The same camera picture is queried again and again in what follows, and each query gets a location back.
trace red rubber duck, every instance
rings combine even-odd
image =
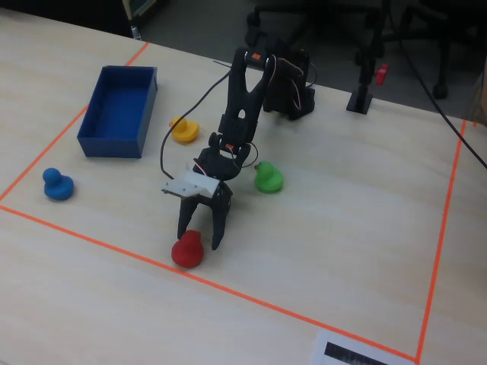
[[[195,268],[203,260],[205,250],[201,244],[201,233],[187,230],[173,246],[173,261],[184,268]]]

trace orange tape line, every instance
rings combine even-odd
[[[141,54],[142,52],[145,51],[145,49],[148,47],[149,43],[146,43],[136,54],[133,56],[130,61],[126,63],[126,66],[130,66]],[[81,112],[78,113],[78,115],[59,133],[56,138],[53,139],[51,143],[47,145],[46,148],[44,148],[44,151],[40,153],[39,156],[36,157],[34,161],[25,169],[17,179],[3,192],[2,195],[0,195],[0,202],[3,200],[5,196],[7,196],[12,189],[29,173],[29,171],[32,170],[32,168],[39,162],[41,158],[44,157],[44,155],[53,147],[54,144],[76,123],[78,119],[83,115],[84,112],[88,109],[88,105],[86,105]]]
[[[16,186],[16,185],[17,185],[17,184],[18,184],[18,183],[19,183],[19,182],[20,182],[20,181],[21,181],[21,180],[22,180],[22,179],[23,179],[23,178],[24,178],[24,177],[25,177],[25,176],[26,176],[28,173],[29,173],[29,171],[30,171],[30,170],[32,170],[32,168],[33,168],[33,167],[36,165],[36,163],[38,163],[38,162],[39,162],[39,160],[40,160],[41,158],[43,158],[43,157],[44,157],[44,155],[45,155],[45,154],[46,154],[46,153],[47,153],[47,152],[48,152],[48,151],[49,151],[49,150],[50,150],[50,149],[53,147],[53,145],[54,145],[54,144],[55,144],[55,143],[56,143],[56,142],[57,142],[57,141],[58,141],[58,140],[59,140],[59,139],[60,139],[60,138],[61,138],[61,137],[62,137],[62,136],[63,136],[63,135],[64,135],[64,134],[65,134],[65,133],[68,131],[68,129],[70,129],[70,128],[73,126],[73,124],[75,124],[75,123],[76,123],[76,121],[77,121],[77,120],[80,118],[80,116],[82,116],[82,115],[83,115],[83,113],[84,113],[84,112],[86,112],[86,109],[88,109],[88,105],[87,105],[87,106],[85,106],[85,107],[84,107],[84,108],[81,110],[81,112],[79,112],[79,113],[78,113],[78,115],[77,115],[77,116],[76,116],[76,117],[75,117],[75,118],[74,118],[74,119],[73,119],[73,120],[72,120],[72,121],[71,121],[71,122],[70,122],[70,123],[69,123],[69,124],[68,124],[68,125],[67,125],[67,126],[64,128],[64,129],[63,129],[63,130],[62,130],[62,131],[61,131],[61,133],[59,133],[59,134],[57,135],[57,137],[56,137],[56,138],[54,138],[54,139],[53,139],[53,141],[52,141],[51,143],[49,143],[49,144],[47,145],[47,147],[46,147],[46,148],[44,148],[44,151],[42,151],[42,152],[40,153],[40,155],[39,155],[39,156],[37,156],[37,157],[36,157],[36,159],[30,163],[30,165],[27,167],[27,169],[25,169],[25,170],[24,170],[24,171],[23,171],[23,172],[22,172],[22,173],[19,175],[19,177],[18,177],[17,179],[15,179],[15,181],[14,181],[14,182],[13,182],[13,183],[12,183],[12,184],[11,184],[11,185],[8,187],[8,188],[7,188],[7,190],[5,190],[5,191],[3,192],[3,194],[2,194],[2,195],[0,195],[0,202],[1,202],[1,201],[3,200],[3,198],[4,198],[5,196],[7,196],[7,195],[8,195],[8,193],[9,193],[9,192],[11,192],[11,191],[12,191],[12,189],[13,189],[13,188],[14,188],[14,187],[15,187],[15,186]]]
[[[463,120],[460,134],[463,137],[466,128],[466,120]],[[436,286],[436,279],[438,277],[438,269],[440,268],[441,251],[443,250],[444,234],[447,229],[448,212],[450,211],[451,195],[454,192],[455,176],[457,175],[458,160],[460,159],[460,152],[462,151],[462,141],[457,142],[457,151],[455,152],[454,164],[451,167],[450,183],[448,184],[447,198],[444,203],[443,218],[441,219],[440,236],[438,237],[438,246],[436,247],[436,256],[434,257],[433,274],[431,275],[431,283],[429,285],[428,300],[426,301],[425,314],[423,316],[423,323],[421,326],[421,334],[419,335],[418,350],[416,351],[415,363],[419,365],[423,346],[425,345],[426,330],[428,329],[429,316],[431,314],[431,306],[433,304],[434,287]]]
[[[158,261],[155,261],[155,260],[150,259],[148,257],[144,257],[142,255],[139,255],[137,253],[127,251],[126,249],[121,249],[119,247],[110,245],[109,243],[105,243],[105,242],[96,240],[94,238],[90,238],[88,236],[85,236],[84,234],[80,234],[80,233],[73,232],[72,230],[68,230],[66,228],[57,226],[57,225],[52,224],[50,222],[47,222],[47,221],[44,221],[42,219],[33,217],[33,216],[29,215],[29,214],[22,213],[20,211],[16,211],[16,210],[11,209],[11,208],[7,208],[7,207],[2,206],[2,205],[0,205],[0,209],[2,209],[3,211],[7,211],[9,213],[15,214],[15,215],[17,215],[19,217],[26,218],[26,219],[28,219],[30,221],[33,221],[33,222],[36,222],[38,224],[42,224],[44,226],[50,227],[50,228],[52,228],[54,230],[58,230],[60,232],[67,233],[67,234],[69,234],[71,236],[80,238],[80,239],[85,240],[85,241],[88,241],[90,243],[94,243],[95,245],[102,246],[102,247],[104,247],[106,249],[110,249],[112,251],[121,253],[123,255],[130,256],[130,257],[132,257],[134,259],[138,259],[140,261],[147,262],[148,264],[157,266],[159,268],[163,268],[164,270],[171,271],[171,272],[173,272],[175,274],[185,276],[188,279],[191,279],[191,280],[194,280],[194,281],[198,281],[199,283],[202,283],[204,285],[208,285],[209,287],[213,287],[214,289],[218,289],[218,290],[224,291],[225,293],[228,293],[230,295],[234,295],[234,296],[239,297],[241,299],[248,300],[248,301],[250,301],[252,303],[259,304],[260,306],[264,306],[265,308],[268,308],[270,310],[274,310],[274,311],[279,312],[281,314],[284,314],[286,316],[290,316],[290,317],[299,319],[299,320],[301,320],[303,322],[310,323],[311,325],[316,325],[318,327],[321,327],[322,329],[327,329],[329,331],[338,333],[340,335],[344,335],[346,337],[352,338],[352,339],[354,339],[356,341],[360,341],[360,342],[362,342],[364,344],[368,344],[368,345],[373,346],[375,348],[379,348],[379,349],[381,349],[383,351],[389,352],[391,354],[394,354],[396,356],[402,357],[404,359],[407,359],[407,360],[410,360],[410,361],[414,361],[414,359],[415,359],[411,355],[403,354],[402,352],[400,352],[398,350],[394,350],[393,348],[389,348],[389,347],[387,347],[387,346],[385,346],[383,344],[379,344],[379,343],[377,343],[375,341],[367,340],[366,338],[363,338],[363,337],[354,335],[354,334],[352,334],[350,332],[344,331],[344,330],[342,330],[340,328],[337,328],[337,327],[332,327],[331,325],[327,325],[327,324],[322,323],[322,322],[319,322],[319,321],[317,321],[315,319],[311,319],[311,318],[308,318],[306,316],[302,316],[301,314],[297,314],[297,313],[292,312],[290,310],[281,308],[280,306],[275,306],[274,304],[267,303],[267,302],[265,302],[263,300],[260,300],[260,299],[251,297],[250,295],[246,295],[246,294],[240,293],[240,292],[238,292],[236,290],[230,289],[229,287],[225,287],[225,286],[220,285],[220,284],[217,284],[217,283],[215,283],[213,281],[210,281],[210,280],[201,278],[199,276],[190,274],[190,273],[188,273],[186,271],[181,271],[178,268],[174,268],[172,266],[163,264],[162,262],[158,262]]]
[[[128,61],[125,66],[130,66],[134,61],[145,51],[145,49],[149,47],[149,42],[145,42],[145,45]]]

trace red object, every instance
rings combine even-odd
[[[203,260],[205,250],[201,244],[201,233],[187,230],[173,246],[173,261],[184,268],[195,268]]]
[[[388,68],[389,65],[383,64],[378,70],[376,70],[375,78],[377,79],[377,85],[382,85],[384,83]]]

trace blue plastic bin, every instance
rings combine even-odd
[[[158,91],[156,67],[101,69],[78,141],[86,157],[140,158]]]

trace black cable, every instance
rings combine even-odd
[[[257,148],[257,146],[252,142],[250,142],[249,144],[251,144],[256,149],[257,155],[256,155],[256,158],[254,158],[251,163],[249,163],[248,165],[242,166],[243,169],[248,167],[248,166],[253,165],[257,161],[257,159],[259,158],[259,148]]]
[[[428,90],[428,87],[426,86],[426,84],[423,81],[421,75],[419,74],[419,71],[417,70],[417,68],[412,63],[412,60],[409,57],[408,52],[404,49],[403,40],[401,39],[401,35],[399,34],[399,31],[396,29],[396,26],[394,24],[394,19],[393,19],[392,11],[390,10],[390,8],[389,8],[389,21],[390,21],[390,26],[393,29],[394,34],[396,35],[397,39],[399,40],[399,47],[401,48],[401,51],[403,51],[404,58],[406,59],[409,67],[411,68],[412,72],[414,73],[414,75],[418,79],[419,83],[421,84],[421,86],[425,90],[426,95],[428,95],[429,100],[431,100],[431,102],[433,103],[433,106],[440,113],[440,115],[443,117],[443,119],[445,120],[445,122],[448,123],[448,125],[450,126],[450,128],[453,129],[453,131],[458,136],[458,138],[463,142],[463,144],[465,145],[465,147],[467,147],[469,149],[469,151],[472,152],[473,156],[475,156],[475,158],[487,169],[487,163],[485,163],[485,161],[475,152],[475,150],[470,146],[470,144],[467,141],[465,141],[465,138],[463,138],[463,136],[458,132],[458,130],[453,125],[453,123],[443,113],[443,110],[441,110],[440,106],[438,105],[438,103],[434,99],[433,95],[431,95],[430,91]]]
[[[307,85],[307,87],[312,87],[317,82],[317,79],[318,79],[318,70],[317,70],[317,67],[312,62],[310,62],[310,66],[314,70],[314,79],[312,80],[312,82],[309,85]]]
[[[257,146],[256,146],[256,145],[255,145],[253,142],[249,142],[249,144],[251,144],[251,145],[252,145],[252,146],[253,146],[253,147],[256,149],[256,158],[254,158],[254,159],[253,159],[253,161],[252,161],[251,163],[249,163],[249,164],[247,164],[247,165],[245,165],[245,166],[242,166],[242,167],[239,167],[239,166],[237,165],[237,163],[235,162],[235,156],[234,156],[234,152],[231,150],[231,148],[227,148],[227,151],[228,151],[228,152],[230,152],[231,159],[233,160],[234,165],[235,165],[236,167],[238,167],[239,169],[240,169],[240,168],[241,168],[241,169],[244,169],[244,168],[246,168],[246,167],[248,167],[248,166],[253,165],[253,164],[254,164],[254,162],[256,162],[256,161],[257,161],[257,159],[259,158],[259,148],[257,148]]]
[[[231,67],[231,66],[226,65],[226,64],[224,64],[223,62],[220,62],[220,61],[213,60],[213,62],[214,62],[214,63],[218,63],[220,66],[225,66],[225,67],[228,67],[228,68],[230,68],[230,67]]]
[[[186,116],[188,114],[190,114],[194,109],[196,109],[198,107],[199,104],[201,104],[201,102],[212,92],[212,90],[218,86],[218,84],[220,84],[225,78],[228,77],[228,75],[230,74],[230,71],[228,71],[220,80],[216,81],[209,89],[208,91],[205,92],[205,94],[201,97],[201,99],[198,100],[198,102],[190,109],[188,110],[187,112],[185,112],[174,124],[172,127],[170,127],[169,131],[166,133],[166,135],[164,136],[164,139],[162,140],[162,144],[161,144],[161,155],[159,157],[159,160],[161,162],[161,170],[162,172],[164,173],[164,175],[166,175],[168,178],[170,178],[171,180],[174,179],[165,169],[164,169],[164,164],[163,164],[163,161],[162,161],[162,156],[163,156],[163,153],[164,153],[164,145],[166,144],[166,140],[167,138],[169,137],[170,133],[176,128],[176,126],[179,124],[179,122],[181,120],[183,120],[184,118],[186,118]]]

